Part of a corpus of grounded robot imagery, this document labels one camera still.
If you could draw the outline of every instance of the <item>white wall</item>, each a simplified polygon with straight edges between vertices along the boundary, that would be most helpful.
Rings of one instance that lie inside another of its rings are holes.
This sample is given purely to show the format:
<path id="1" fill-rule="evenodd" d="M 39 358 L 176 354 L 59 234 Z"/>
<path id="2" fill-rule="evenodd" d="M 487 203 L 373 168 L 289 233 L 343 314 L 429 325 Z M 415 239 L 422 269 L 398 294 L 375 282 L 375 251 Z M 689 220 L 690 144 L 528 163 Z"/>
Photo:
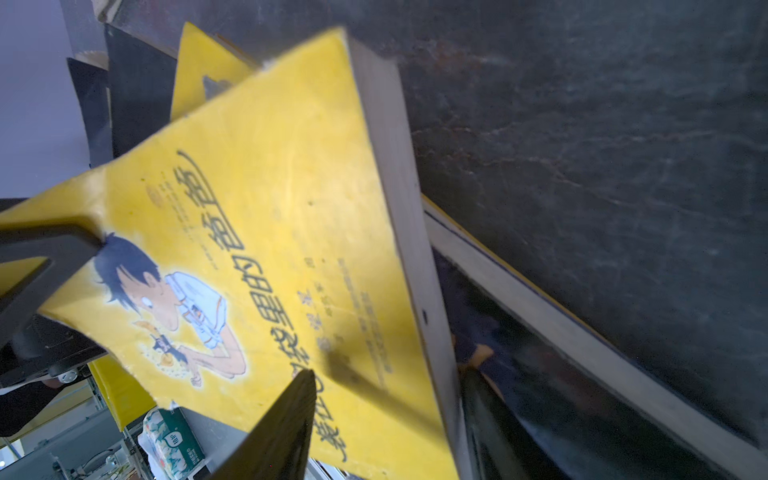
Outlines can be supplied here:
<path id="1" fill-rule="evenodd" d="M 0 45 L 0 198 L 31 197 L 89 164 L 59 0 L 1 0 Z"/>
<path id="2" fill-rule="evenodd" d="M 0 470 L 0 480 L 61 480 L 51 467 L 51 455 L 67 470 L 77 468 L 123 438 L 109 410 L 102 409 L 54 437 L 48 444 Z"/>
<path id="3" fill-rule="evenodd" d="M 24 435 L 22 437 L 22 448 L 25 452 L 32 452 L 40 442 L 53 439 L 63 431 L 83 422 L 87 417 L 95 415 L 96 412 L 96 400 L 89 399 L 87 402 L 81 403 L 72 410 Z"/>

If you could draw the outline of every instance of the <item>cartoon boy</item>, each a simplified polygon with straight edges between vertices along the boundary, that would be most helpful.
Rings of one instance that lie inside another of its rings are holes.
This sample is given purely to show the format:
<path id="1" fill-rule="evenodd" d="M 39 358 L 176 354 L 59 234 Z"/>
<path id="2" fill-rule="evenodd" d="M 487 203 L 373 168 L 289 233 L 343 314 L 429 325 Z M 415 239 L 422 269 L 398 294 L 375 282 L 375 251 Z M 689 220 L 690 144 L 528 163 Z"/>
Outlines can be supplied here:
<path id="1" fill-rule="evenodd" d="M 245 373 L 245 357 L 227 325 L 227 301 L 208 285 L 181 272 L 161 277 L 146 253 L 114 233 L 107 235 L 95 267 L 110 290 L 110 302 L 117 300 L 137 313 L 146 310 L 171 332 L 179 328 L 179 315 L 194 328 L 211 354 L 178 348 L 188 361 L 192 385 L 202 385 L 198 366 L 228 379 Z"/>

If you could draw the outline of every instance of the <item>black marble surface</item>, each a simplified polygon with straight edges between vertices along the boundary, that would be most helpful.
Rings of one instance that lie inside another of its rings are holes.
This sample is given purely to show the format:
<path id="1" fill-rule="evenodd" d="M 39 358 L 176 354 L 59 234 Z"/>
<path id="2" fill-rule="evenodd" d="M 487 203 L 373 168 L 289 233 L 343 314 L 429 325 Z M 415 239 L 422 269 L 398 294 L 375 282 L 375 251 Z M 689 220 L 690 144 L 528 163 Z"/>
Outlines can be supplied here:
<path id="1" fill-rule="evenodd" d="M 422 190 L 642 366 L 768 449 L 768 4 L 136 0 L 276 55 L 346 25 L 398 60 Z"/>

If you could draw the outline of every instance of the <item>book cover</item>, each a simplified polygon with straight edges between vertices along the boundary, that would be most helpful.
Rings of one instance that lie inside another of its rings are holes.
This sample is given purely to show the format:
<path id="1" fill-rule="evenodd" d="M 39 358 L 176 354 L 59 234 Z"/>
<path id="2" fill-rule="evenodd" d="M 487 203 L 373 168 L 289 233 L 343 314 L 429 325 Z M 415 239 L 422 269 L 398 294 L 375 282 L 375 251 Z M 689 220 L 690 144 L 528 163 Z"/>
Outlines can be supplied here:
<path id="1" fill-rule="evenodd" d="M 41 313 L 159 406 L 249 431 L 312 368 L 312 457 L 457 478 L 350 62 L 329 31 L 0 225 L 104 239 Z"/>

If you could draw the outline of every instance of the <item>black fabric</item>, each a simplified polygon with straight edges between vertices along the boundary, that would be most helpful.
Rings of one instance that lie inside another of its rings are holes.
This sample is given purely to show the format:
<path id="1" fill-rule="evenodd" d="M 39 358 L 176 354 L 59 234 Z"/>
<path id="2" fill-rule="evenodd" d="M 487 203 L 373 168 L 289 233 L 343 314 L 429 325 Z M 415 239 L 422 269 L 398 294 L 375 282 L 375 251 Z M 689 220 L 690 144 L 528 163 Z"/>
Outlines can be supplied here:
<path id="1" fill-rule="evenodd" d="M 256 60 L 334 25 L 398 62 L 422 192 L 625 355 L 768 450 L 763 0 L 123 2 Z"/>
<path id="2" fill-rule="evenodd" d="M 15 435 L 63 388 L 52 389 L 43 382 L 32 382 L 0 395 L 0 437 Z"/>
<path id="3" fill-rule="evenodd" d="M 475 478 L 513 480 L 527 476 L 568 480 L 512 415 L 482 373 L 468 367 L 462 372 L 461 383 Z"/>
<path id="4" fill-rule="evenodd" d="M 106 25 L 112 147 L 120 157 L 170 120 L 176 60 Z"/>
<path id="5" fill-rule="evenodd" d="M 107 100 L 108 73 L 103 68 L 67 58 L 72 85 L 78 94 L 80 110 L 88 138 L 91 168 L 112 160 L 112 129 Z"/>

